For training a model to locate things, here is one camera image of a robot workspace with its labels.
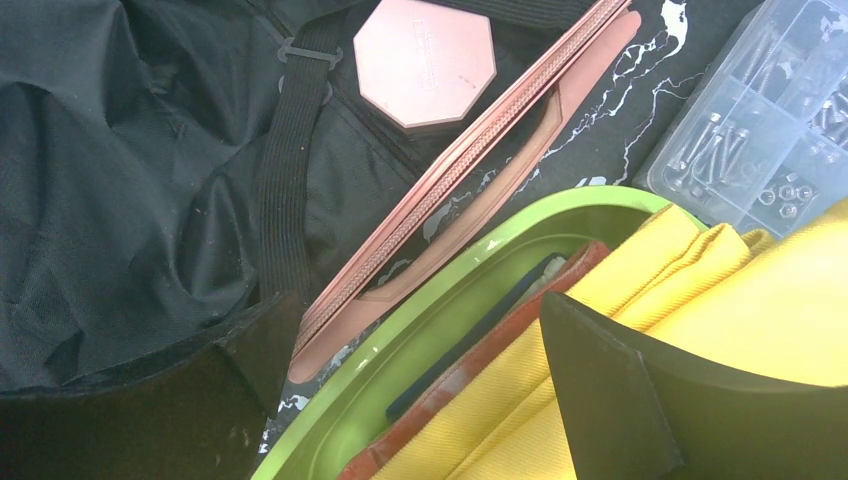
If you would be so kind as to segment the red snack packet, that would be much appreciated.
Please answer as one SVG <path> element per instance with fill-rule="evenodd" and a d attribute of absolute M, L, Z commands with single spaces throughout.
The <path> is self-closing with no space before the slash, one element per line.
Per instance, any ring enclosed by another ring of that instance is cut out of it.
<path fill-rule="evenodd" d="M 565 291 L 591 271 L 610 249 L 590 241 L 570 257 L 566 267 L 527 302 L 508 313 L 487 335 L 451 365 L 398 420 L 355 455 L 338 475 L 340 479 L 370 479 L 418 434 L 538 317 L 541 296 Z"/>

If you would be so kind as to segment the round pink compact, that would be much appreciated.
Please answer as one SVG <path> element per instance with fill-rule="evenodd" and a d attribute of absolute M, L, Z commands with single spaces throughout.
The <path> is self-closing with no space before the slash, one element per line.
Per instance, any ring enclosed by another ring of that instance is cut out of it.
<path fill-rule="evenodd" d="M 426 1 L 379 2 L 353 50 L 361 97 L 407 134 L 461 124 L 497 74 L 490 20 Z"/>

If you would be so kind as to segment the yellow snack packet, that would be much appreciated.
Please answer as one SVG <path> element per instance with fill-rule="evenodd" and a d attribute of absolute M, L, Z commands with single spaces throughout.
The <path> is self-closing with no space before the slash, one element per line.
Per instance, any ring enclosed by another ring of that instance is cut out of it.
<path fill-rule="evenodd" d="M 671 205 L 561 294 L 723 366 L 847 391 L 845 202 L 782 240 Z M 539 312 L 377 478 L 580 479 Z"/>

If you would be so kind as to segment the green plastic tray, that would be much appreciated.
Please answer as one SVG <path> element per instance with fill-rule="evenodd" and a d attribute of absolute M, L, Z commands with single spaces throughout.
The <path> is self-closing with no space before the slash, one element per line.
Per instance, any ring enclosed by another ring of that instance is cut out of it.
<path fill-rule="evenodd" d="M 532 267 L 599 240 L 616 248 L 668 205 L 623 186 L 551 194 L 468 247 L 399 305 L 283 432 L 256 479 L 334 479 L 389 428 L 385 411 Z"/>

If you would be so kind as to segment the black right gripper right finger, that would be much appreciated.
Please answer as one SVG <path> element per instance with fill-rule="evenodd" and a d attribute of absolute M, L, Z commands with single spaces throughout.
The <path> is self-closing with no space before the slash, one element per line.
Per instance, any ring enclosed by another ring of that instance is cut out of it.
<path fill-rule="evenodd" d="M 561 293 L 539 321 L 580 479 L 843 479 L 847 391 L 723 366 Z"/>

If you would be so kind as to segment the pink hard-shell suitcase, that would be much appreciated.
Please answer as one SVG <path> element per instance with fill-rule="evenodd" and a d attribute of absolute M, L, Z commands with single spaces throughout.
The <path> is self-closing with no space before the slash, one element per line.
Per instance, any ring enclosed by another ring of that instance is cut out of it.
<path fill-rule="evenodd" d="M 1 402 L 161 372 L 260 296 L 330 277 L 450 135 L 388 127 L 370 86 L 414 1 L 5 1 Z"/>

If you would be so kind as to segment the blue cloth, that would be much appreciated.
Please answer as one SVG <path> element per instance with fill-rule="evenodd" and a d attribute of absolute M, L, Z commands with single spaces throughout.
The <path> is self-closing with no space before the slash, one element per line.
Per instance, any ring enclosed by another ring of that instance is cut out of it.
<path fill-rule="evenodd" d="M 398 420 L 447 369 L 487 335 L 508 313 L 523 305 L 563 270 L 570 257 L 554 252 L 528 270 L 483 314 L 472 328 L 435 361 L 385 410 L 389 422 Z"/>

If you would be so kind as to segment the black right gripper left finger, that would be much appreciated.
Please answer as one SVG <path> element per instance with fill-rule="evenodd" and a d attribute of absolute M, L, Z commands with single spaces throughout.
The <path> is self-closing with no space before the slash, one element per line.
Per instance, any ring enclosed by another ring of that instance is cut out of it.
<path fill-rule="evenodd" d="M 278 412 L 302 314 L 279 293 L 61 388 L 1 396 L 5 479 L 245 479 Z"/>

